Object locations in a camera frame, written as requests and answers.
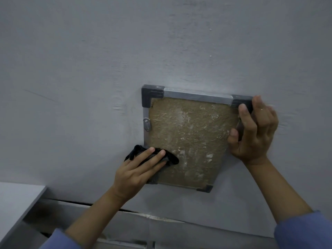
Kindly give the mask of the grey wall baseboard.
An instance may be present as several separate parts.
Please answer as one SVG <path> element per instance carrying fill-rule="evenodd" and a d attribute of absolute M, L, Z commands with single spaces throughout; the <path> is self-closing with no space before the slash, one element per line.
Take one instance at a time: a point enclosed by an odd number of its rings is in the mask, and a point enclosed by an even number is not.
<path fill-rule="evenodd" d="M 66 229 L 87 209 L 65 201 L 39 200 L 24 221 L 41 232 Z M 119 211 L 101 235 L 108 241 L 155 242 L 164 248 L 278 249 L 273 238 L 248 235 L 148 214 Z"/>

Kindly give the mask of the person's right forearm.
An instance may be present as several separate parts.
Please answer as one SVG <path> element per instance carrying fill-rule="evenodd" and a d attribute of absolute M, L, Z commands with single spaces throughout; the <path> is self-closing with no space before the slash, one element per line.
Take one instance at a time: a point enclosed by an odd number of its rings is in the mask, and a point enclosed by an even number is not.
<path fill-rule="evenodd" d="M 314 211 L 267 159 L 245 163 L 276 221 L 279 249 L 332 249 L 332 221 Z"/>

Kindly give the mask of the person's left forearm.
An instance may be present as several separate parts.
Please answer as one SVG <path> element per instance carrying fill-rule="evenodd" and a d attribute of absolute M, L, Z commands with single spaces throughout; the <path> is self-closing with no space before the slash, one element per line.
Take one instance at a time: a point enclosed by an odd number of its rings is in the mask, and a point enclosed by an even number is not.
<path fill-rule="evenodd" d="M 56 229 L 39 249 L 91 249 L 127 200 L 111 187 L 65 231 Z"/>

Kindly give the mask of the black cloth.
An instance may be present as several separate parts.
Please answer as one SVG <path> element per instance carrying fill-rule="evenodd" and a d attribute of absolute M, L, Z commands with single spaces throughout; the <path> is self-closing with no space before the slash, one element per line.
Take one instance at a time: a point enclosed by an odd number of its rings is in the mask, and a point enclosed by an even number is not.
<path fill-rule="evenodd" d="M 133 159 L 135 159 L 136 156 L 139 156 L 141 153 L 143 153 L 144 151 L 146 151 L 147 148 L 145 148 L 142 145 L 135 145 L 135 147 L 133 148 L 133 150 L 131 150 L 131 152 L 125 157 L 124 161 L 126 160 L 130 160 L 132 161 Z M 157 155 L 162 149 L 161 148 L 155 148 L 154 152 L 148 156 L 145 160 L 143 160 L 139 165 L 141 166 L 142 164 L 146 163 L 147 161 L 149 161 L 150 159 L 152 159 L 155 155 Z M 170 167 L 172 165 L 177 165 L 179 163 L 179 158 L 174 155 L 173 153 L 171 153 L 168 150 L 165 150 L 165 155 L 163 156 L 163 158 L 159 161 L 160 162 L 164 162 L 166 161 L 166 164 L 163 168 L 161 168 L 157 173 L 155 173 L 151 178 L 149 178 L 147 180 L 147 184 L 158 184 L 158 180 L 159 180 L 159 174 L 166 169 L 167 167 Z"/>

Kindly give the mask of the white desk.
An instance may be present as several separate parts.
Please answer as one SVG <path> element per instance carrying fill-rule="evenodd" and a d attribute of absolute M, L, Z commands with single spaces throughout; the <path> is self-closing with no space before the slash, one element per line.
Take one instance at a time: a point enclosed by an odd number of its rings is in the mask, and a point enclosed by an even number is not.
<path fill-rule="evenodd" d="M 46 191 L 44 185 L 0 182 L 0 247 Z"/>

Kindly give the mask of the person's left hand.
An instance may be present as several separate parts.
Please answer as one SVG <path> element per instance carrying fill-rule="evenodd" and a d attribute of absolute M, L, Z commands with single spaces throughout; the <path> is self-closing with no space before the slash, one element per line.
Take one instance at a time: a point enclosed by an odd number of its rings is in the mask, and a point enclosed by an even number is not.
<path fill-rule="evenodd" d="M 126 160 L 116 171 L 110 195 L 124 205 L 166 164 L 166 161 L 161 162 L 165 154 L 165 150 L 155 154 L 155 148 L 151 147 L 133 160 Z"/>

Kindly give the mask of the brown board with metal frame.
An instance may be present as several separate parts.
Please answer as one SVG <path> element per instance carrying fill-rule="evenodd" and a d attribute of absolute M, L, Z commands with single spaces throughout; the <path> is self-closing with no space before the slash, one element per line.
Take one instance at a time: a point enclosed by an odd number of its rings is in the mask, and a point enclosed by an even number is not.
<path fill-rule="evenodd" d="M 222 167 L 232 128 L 241 137 L 238 106 L 252 112 L 252 96 L 204 93 L 164 86 L 143 85 L 144 146 L 174 154 L 148 184 L 164 184 L 211 192 Z"/>

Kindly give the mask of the person's right hand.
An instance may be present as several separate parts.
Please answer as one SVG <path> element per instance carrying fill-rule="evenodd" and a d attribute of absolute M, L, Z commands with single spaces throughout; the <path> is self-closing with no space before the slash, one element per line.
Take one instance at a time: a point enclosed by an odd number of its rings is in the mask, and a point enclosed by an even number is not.
<path fill-rule="evenodd" d="M 255 113 L 254 118 L 248 111 L 245 104 L 241 104 L 238 107 L 239 117 L 243 125 L 242 142 L 243 155 L 242 157 L 236 157 L 240 159 L 246 166 L 265 164 L 268 162 L 267 152 L 272 143 L 274 134 L 277 130 L 279 119 L 276 111 L 267 106 L 268 116 L 270 124 L 268 127 L 259 127 Z"/>

